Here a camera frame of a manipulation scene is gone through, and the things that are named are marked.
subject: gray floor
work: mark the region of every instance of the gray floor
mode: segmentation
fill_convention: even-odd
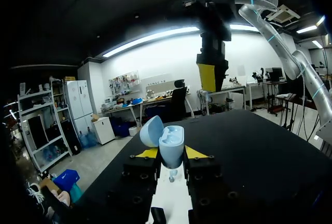
[[[60,175],[66,169],[76,170],[80,176],[77,185],[84,192],[131,138],[118,138],[105,145],[85,149],[78,155],[66,157],[52,167],[49,173]]]
[[[289,107],[289,109],[292,109],[292,103],[290,103],[288,107]],[[275,116],[273,114],[268,113],[267,110],[263,108],[262,110],[255,111],[254,113],[261,116],[261,117],[263,117],[263,118],[265,118],[265,119],[268,119],[268,120],[272,121],[273,123],[275,123],[277,125],[280,124],[281,112],[278,113],[278,116]],[[290,123],[291,113],[292,113],[291,111],[288,111],[287,125],[289,125],[289,123]],[[286,116],[286,110],[284,110],[282,125],[285,122],[285,116]],[[302,123],[301,129],[300,129],[300,132],[299,132],[299,136],[301,138],[307,140],[307,137],[309,138],[310,133],[311,133],[313,127],[314,127],[316,117],[317,117],[317,111],[309,109],[309,108],[305,108],[305,115],[304,116],[305,116],[304,123],[306,124],[305,125],[306,126],[306,131],[304,129],[304,123]],[[298,127],[301,123],[302,117],[303,117],[303,108],[302,108],[302,106],[299,105],[298,109],[297,109],[296,116],[294,118],[293,133],[295,133],[295,134],[297,134],[297,130],[298,130]],[[315,146],[317,149],[320,149],[320,147],[322,145],[322,141],[316,141],[314,139],[316,131],[319,129],[319,127],[320,127],[320,124],[318,123],[318,125],[316,126],[314,132],[311,135],[311,138],[309,139],[309,143],[312,144],[313,146]]]
[[[302,106],[298,106],[297,115],[295,117],[293,133],[296,133],[298,126],[303,117]],[[278,116],[272,115],[267,112],[266,109],[257,110],[255,114],[268,119],[275,124],[280,123],[281,112],[278,113]],[[290,120],[291,112],[288,112],[288,124]],[[305,123],[306,123],[306,133],[309,137],[312,128],[314,126],[315,120],[317,117],[317,111],[312,109],[305,109]],[[314,139],[316,130],[318,130],[319,124],[317,125],[315,131],[313,132],[309,142],[316,148],[320,148],[321,142],[318,142]],[[307,140],[305,130],[302,127],[300,129],[299,136]],[[83,150],[80,154],[72,157],[67,157],[50,169],[50,174],[55,173],[60,175],[66,169],[76,170],[80,176],[80,180],[77,182],[78,186],[82,191],[85,191],[92,182],[98,177],[98,175],[106,168],[106,166],[113,160],[113,158],[122,150],[122,148],[129,142],[132,137],[119,138],[114,141],[111,141],[103,146],[99,145],[97,147],[92,147],[86,150]]]

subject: white robotic arm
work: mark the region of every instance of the white robotic arm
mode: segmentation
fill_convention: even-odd
[[[276,11],[278,0],[235,0],[235,2],[236,4],[244,4],[239,10],[239,14],[256,27],[269,42],[279,56],[287,76],[292,80],[303,76],[304,83],[320,116],[321,127],[317,135],[332,144],[332,99],[328,90],[303,52],[296,50],[290,53],[274,27],[260,16],[262,11],[266,9]]]
[[[295,80],[301,75],[303,76],[304,84],[312,96],[320,116],[321,127],[317,135],[332,145],[332,99],[325,85],[308,62],[306,56],[299,50],[291,53],[274,27],[262,19],[260,15],[264,10],[277,11],[278,0],[212,1],[221,4],[225,4],[228,1],[231,8],[234,3],[243,5],[239,10],[239,14],[251,25],[256,27],[261,35],[269,42],[279,56],[286,75],[291,80]]]

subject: black table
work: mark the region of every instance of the black table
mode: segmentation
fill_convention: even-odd
[[[331,160],[307,141],[250,111],[232,110],[176,124],[185,129],[186,145],[214,155],[223,165],[224,180],[232,190],[253,199],[272,202],[290,197],[300,187],[332,172]],[[77,205],[86,209],[93,205],[100,212],[116,215],[106,207],[107,191],[118,181],[128,156],[145,149],[137,134]]]

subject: white refrigerator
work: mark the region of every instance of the white refrigerator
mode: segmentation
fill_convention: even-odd
[[[77,135],[87,134],[88,127],[92,131],[92,107],[86,80],[66,81],[66,101],[74,120]]]

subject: white box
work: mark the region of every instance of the white box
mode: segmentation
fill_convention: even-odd
[[[99,118],[92,124],[94,126],[97,140],[102,145],[115,139],[115,135],[108,117]]]

